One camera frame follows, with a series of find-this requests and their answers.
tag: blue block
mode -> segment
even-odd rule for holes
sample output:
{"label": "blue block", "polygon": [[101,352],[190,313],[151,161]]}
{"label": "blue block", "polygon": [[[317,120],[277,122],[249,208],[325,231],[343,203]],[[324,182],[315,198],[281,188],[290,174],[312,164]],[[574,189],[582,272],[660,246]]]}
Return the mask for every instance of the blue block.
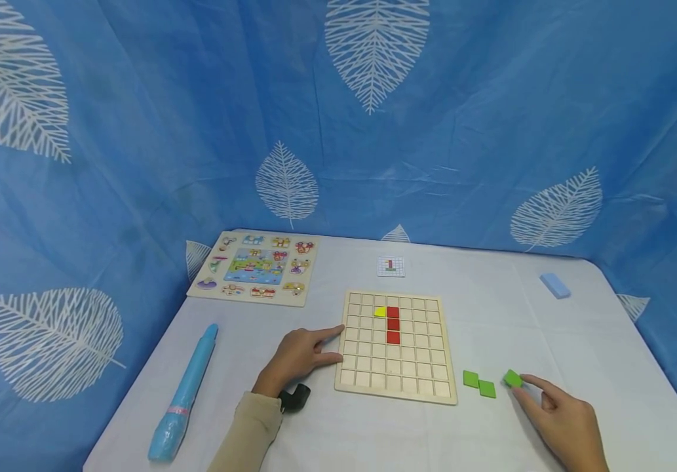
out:
{"label": "blue block", "polygon": [[570,297],[571,290],[561,282],[561,279],[555,273],[544,273],[540,276],[540,279],[554,297],[558,299]]}

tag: beige sleeve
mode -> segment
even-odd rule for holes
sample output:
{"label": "beige sleeve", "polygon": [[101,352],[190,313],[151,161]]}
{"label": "beige sleeve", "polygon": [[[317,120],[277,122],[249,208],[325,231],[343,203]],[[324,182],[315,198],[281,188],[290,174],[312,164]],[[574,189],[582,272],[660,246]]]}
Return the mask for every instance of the beige sleeve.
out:
{"label": "beige sleeve", "polygon": [[281,421],[280,399],[244,393],[207,472],[258,472]]}

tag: blue pen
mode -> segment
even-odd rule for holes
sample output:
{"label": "blue pen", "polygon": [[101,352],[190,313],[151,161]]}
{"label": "blue pen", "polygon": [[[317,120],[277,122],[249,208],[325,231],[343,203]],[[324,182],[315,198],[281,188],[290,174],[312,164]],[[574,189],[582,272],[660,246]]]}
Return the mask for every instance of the blue pen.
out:
{"label": "blue pen", "polygon": [[155,435],[149,444],[147,457],[154,462],[170,462],[176,457],[181,442],[184,441],[186,426],[189,424],[189,411],[191,410],[199,384],[207,370],[210,356],[215,349],[215,338],[218,337],[218,325],[210,324],[203,337],[199,338],[192,359],[186,366],[181,382],[178,384],[173,401],[170,402],[168,411],[160,420]]}

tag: hand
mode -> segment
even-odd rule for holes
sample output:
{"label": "hand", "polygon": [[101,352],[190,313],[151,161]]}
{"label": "hand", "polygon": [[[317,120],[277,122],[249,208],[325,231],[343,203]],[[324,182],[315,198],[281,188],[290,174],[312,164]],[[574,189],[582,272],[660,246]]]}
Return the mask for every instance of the hand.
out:
{"label": "hand", "polygon": [[570,472],[608,472],[592,405],[542,378],[522,376],[522,379],[542,389],[542,405],[521,388],[511,391],[564,467]]}
{"label": "hand", "polygon": [[294,378],[307,376],[315,367],[342,362],[343,356],[339,353],[322,352],[322,343],[338,336],[343,328],[342,324],[318,331],[299,328],[285,335],[273,358],[260,372],[252,392],[277,398]]}

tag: fabric backdrop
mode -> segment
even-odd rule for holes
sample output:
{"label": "fabric backdrop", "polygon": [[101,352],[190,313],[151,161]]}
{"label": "fabric backdrop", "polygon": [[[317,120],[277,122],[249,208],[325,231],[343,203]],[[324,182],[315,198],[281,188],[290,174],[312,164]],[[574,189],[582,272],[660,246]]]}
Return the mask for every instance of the fabric backdrop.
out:
{"label": "fabric backdrop", "polygon": [[0,0],[0,471],[235,227],[587,258],[677,390],[677,0]]}

